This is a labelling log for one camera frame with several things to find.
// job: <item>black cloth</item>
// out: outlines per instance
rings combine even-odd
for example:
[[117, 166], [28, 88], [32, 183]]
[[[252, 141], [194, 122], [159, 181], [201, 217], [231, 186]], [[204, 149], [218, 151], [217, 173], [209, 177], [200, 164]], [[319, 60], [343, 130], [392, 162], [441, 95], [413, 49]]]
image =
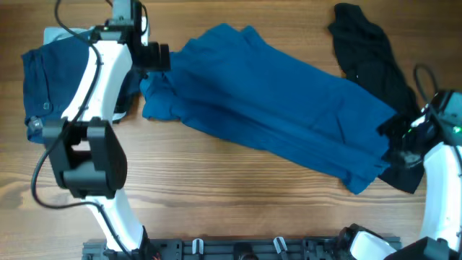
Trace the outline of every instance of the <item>black cloth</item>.
[[424, 173], [423, 165], [421, 162], [409, 164], [400, 155], [407, 151], [401, 143], [402, 136], [420, 115], [415, 93], [398, 68], [382, 28], [369, 22], [359, 6], [340, 3], [334, 11], [336, 20], [328, 29], [334, 37], [337, 61], [346, 78], [399, 114], [400, 119], [384, 131], [391, 139], [390, 156], [386, 158], [391, 167], [379, 178], [397, 189], [414, 193]]

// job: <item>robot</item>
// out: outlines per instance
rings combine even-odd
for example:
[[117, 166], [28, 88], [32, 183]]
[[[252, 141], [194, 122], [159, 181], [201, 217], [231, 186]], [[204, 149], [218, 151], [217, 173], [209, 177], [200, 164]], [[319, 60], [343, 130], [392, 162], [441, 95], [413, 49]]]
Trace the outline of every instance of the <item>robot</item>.
[[[462, 94], [454, 91], [438, 92], [433, 100], [426, 100], [422, 117], [412, 124], [414, 128], [426, 126], [435, 146], [424, 156], [427, 198], [422, 239], [406, 248], [401, 248], [399, 238], [383, 238], [355, 224], [328, 238], [150, 240], [123, 189], [127, 160], [111, 126], [127, 72], [132, 67], [143, 71], [170, 69], [168, 45], [148, 42], [149, 21], [141, 15], [146, 8], [138, 0], [114, 0], [112, 19], [96, 26], [89, 40], [62, 24], [59, 3], [55, 8], [58, 23], [89, 44], [90, 57], [79, 89], [61, 120], [48, 123], [43, 130], [46, 151], [35, 169], [31, 190], [43, 207], [87, 206], [92, 211], [106, 242], [85, 243], [82, 259], [462, 259]], [[90, 150], [74, 151], [71, 146], [82, 140], [89, 142]], [[48, 156], [58, 186], [81, 202], [57, 206], [38, 198], [37, 177]]]

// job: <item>wooden surface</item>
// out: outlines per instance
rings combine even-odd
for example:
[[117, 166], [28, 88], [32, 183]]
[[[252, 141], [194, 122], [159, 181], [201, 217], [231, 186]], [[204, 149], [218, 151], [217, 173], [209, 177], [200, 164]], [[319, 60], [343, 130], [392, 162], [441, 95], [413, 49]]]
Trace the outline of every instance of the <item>wooden surface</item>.
[[[144, 0], [152, 39], [174, 51], [206, 29], [227, 22], [253, 25], [274, 47], [340, 75], [326, 26], [335, 1]], [[63, 21], [89, 27], [110, 16], [104, 1], [69, 0]], [[20, 55], [40, 46], [43, 29], [56, 26], [53, 0], [0, 4], [0, 259], [80, 259], [82, 243], [103, 238], [90, 211], [41, 209], [30, 177], [43, 147], [26, 140]], [[388, 34], [411, 80], [418, 61], [435, 68], [446, 88], [462, 82], [462, 1], [353, 1]], [[223, 142], [178, 122], [141, 117], [144, 101], [115, 127], [128, 157], [130, 202], [151, 238], [336, 235], [353, 222], [377, 233], [417, 239], [425, 186], [414, 195], [377, 180], [359, 196], [338, 179], [266, 152]], [[39, 177], [49, 202], [72, 201], [56, 187], [49, 164]]]

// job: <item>blue cloth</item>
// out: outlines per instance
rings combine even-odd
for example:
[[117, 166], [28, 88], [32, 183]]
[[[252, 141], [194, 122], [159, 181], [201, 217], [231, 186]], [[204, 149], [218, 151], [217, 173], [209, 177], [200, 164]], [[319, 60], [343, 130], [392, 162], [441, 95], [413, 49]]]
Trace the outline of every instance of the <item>blue cloth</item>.
[[[84, 32], [82, 35], [87, 37], [89, 34]], [[87, 67], [88, 51], [88, 45], [71, 37], [22, 55], [27, 139], [43, 143], [42, 126], [47, 120], [61, 118], [79, 88]], [[140, 80], [137, 72], [130, 71], [118, 99], [125, 102], [129, 96], [138, 93]]]
[[141, 81], [143, 117], [267, 150], [340, 178], [354, 194], [388, 164], [377, 128], [395, 111], [357, 84], [267, 45], [252, 27], [212, 28]]

